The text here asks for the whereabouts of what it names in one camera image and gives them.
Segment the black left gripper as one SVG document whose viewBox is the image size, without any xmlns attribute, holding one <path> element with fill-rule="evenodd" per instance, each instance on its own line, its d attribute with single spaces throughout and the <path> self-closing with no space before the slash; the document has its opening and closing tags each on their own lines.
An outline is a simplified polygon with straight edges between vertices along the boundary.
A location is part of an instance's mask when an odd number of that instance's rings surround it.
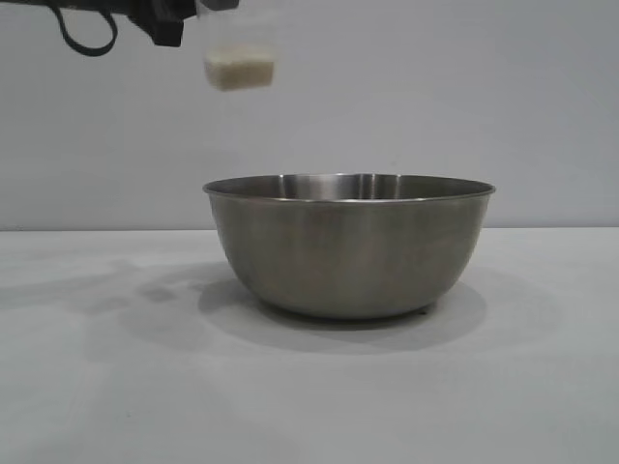
<svg viewBox="0 0 619 464">
<path fill-rule="evenodd" d="M 209 11 L 235 10 L 239 7 L 239 3 L 239 0 L 199 1 L 199 4 Z M 129 18 L 155 45 L 165 47 L 181 45 L 184 19 L 181 18 L 177 1 L 132 1 Z"/>
</svg>

